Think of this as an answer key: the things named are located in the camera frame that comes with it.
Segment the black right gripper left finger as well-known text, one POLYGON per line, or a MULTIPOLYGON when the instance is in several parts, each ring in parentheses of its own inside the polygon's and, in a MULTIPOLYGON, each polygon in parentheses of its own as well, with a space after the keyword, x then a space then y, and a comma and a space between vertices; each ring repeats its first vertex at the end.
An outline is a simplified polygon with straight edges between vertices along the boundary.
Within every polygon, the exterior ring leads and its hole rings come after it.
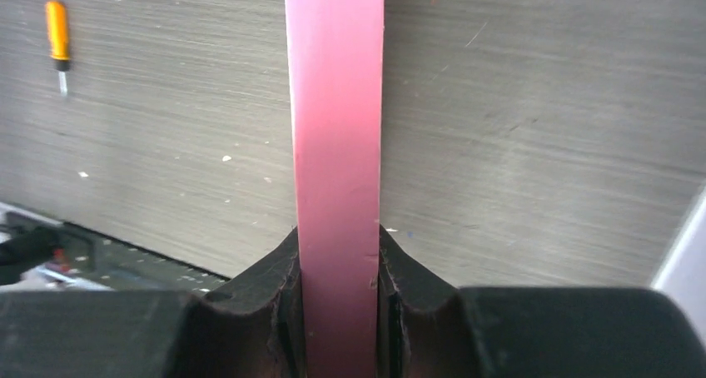
POLYGON ((297 234, 240 275, 187 291, 1 298, 4 377, 302 377, 297 234))

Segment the pink photo frame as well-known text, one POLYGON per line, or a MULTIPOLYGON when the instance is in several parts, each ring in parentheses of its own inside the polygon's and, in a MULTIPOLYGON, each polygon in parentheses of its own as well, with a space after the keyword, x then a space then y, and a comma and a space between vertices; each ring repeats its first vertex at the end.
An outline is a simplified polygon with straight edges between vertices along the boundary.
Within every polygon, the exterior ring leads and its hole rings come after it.
POLYGON ((385 0, 285 0, 306 370, 376 363, 385 0))

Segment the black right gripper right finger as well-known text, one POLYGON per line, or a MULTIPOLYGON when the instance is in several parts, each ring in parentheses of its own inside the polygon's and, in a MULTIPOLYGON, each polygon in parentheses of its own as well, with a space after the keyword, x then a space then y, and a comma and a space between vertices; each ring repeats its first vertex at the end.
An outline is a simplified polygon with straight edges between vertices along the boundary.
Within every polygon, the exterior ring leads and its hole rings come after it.
POLYGON ((380 377, 702 377, 685 314, 639 287, 454 287, 380 231, 380 377))

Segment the orange handled screwdriver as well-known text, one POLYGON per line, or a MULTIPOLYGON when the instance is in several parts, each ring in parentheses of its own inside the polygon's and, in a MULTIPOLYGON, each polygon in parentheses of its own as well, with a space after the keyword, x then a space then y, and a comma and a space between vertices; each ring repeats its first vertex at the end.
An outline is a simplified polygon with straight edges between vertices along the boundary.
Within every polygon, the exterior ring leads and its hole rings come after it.
POLYGON ((67 72, 72 60, 67 9, 61 1, 50 0, 45 3, 45 16, 50 58, 58 74, 59 92, 63 97, 67 97, 67 72))

